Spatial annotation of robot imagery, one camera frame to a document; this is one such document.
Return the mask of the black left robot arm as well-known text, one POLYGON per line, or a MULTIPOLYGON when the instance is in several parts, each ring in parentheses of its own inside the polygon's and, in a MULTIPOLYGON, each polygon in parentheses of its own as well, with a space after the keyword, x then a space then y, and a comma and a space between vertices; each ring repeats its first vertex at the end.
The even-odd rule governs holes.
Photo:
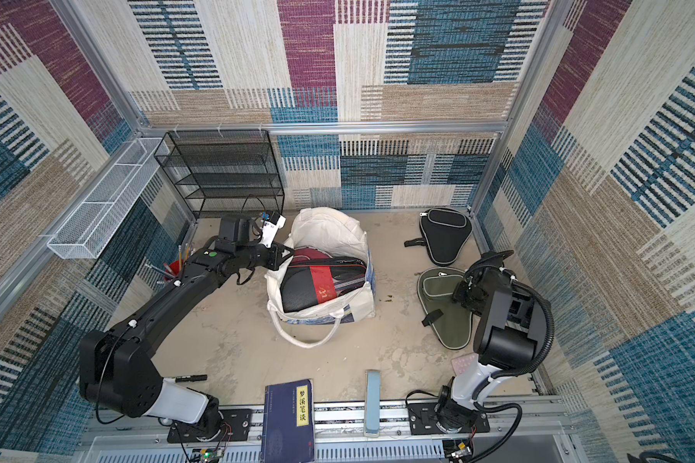
POLYGON ((273 243, 215 246, 212 240, 183 265, 181 275, 131 316, 79 345, 79 395, 129 418, 169 419, 208 434, 221 426, 215 397, 165 379, 154 365, 158 347, 201 301, 243 270, 276 270, 293 249, 273 243))

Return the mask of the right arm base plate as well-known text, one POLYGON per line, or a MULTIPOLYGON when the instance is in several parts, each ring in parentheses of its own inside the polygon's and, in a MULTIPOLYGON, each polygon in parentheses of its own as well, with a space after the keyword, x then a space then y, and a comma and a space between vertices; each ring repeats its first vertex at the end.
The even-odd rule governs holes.
POLYGON ((412 435, 432 434, 484 434, 490 432, 490 423, 481 412, 464 407, 444 406, 437 403, 415 402, 407 405, 412 435))

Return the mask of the black red mesh paddle set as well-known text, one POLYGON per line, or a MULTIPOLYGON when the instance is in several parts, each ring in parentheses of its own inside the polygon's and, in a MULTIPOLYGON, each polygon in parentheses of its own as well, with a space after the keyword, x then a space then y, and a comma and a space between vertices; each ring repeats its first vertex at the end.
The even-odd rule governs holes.
POLYGON ((283 310, 299 312, 360 289, 366 273, 367 264, 355 258, 290 264, 280 287, 283 310))

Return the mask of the white canvas tote bag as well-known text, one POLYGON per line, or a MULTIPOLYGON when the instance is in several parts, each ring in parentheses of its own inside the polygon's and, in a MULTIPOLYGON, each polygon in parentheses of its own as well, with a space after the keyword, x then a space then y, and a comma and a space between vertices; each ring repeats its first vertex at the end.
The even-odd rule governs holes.
POLYGON ((304 349, 324 345, 341 325, 376 315, 376 274, 366 231, 333 208, 305 208, 293 220, 286 246, 293 256, 266 272, 268 314, 278 334, 304 349), (299 341, 285 323, 329 325, 320 341, 299 341))

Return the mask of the black paddle case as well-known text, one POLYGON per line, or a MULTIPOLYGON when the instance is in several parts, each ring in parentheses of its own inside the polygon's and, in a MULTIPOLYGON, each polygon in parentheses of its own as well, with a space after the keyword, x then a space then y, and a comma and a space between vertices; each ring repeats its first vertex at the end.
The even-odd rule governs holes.
POLYGON ((470 218, 451 208, 430 208, 420 213, 422 237, 406 241, 403 246, 425 247, 430 260, 438 266, 450 266, 461 254, 472 235, 470 218))

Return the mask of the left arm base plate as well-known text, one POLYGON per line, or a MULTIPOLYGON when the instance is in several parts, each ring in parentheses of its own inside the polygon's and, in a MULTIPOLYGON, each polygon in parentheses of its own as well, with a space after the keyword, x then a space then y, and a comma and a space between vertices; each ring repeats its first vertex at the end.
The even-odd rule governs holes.
POLYGON ((198 424, 173 422, 168 444, 204 444, 210 442, 244 442, 249 437, 253 410, 249 408, 220 409, 211 422, 206 417, 198 424))

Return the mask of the green paddle case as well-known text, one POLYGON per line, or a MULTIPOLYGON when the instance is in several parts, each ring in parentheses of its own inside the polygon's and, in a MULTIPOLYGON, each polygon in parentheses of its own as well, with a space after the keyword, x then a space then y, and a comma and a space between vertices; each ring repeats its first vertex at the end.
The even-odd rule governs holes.
POLYGON ((473 315, 453 300, 464 272, 434 267, 418 278, 417 295, 425 314, 422 324, 432 328, 438 341, 449 350, 462 350, 471 342, 473 315))

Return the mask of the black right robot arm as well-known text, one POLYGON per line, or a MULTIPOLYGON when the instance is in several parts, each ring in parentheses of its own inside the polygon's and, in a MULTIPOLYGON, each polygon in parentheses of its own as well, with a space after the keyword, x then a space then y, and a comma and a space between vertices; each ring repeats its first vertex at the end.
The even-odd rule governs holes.
POLYGON ((474 426, 482 414, 490 413, 485 401, 492 391, 510 378, 534 372, 552 348, 551 305, 505 266, 513 254, 482 254, 452 293, 453 302, 479 318, 473 337, 477 358, 439 394, 436 418, 443 432, 474 426))

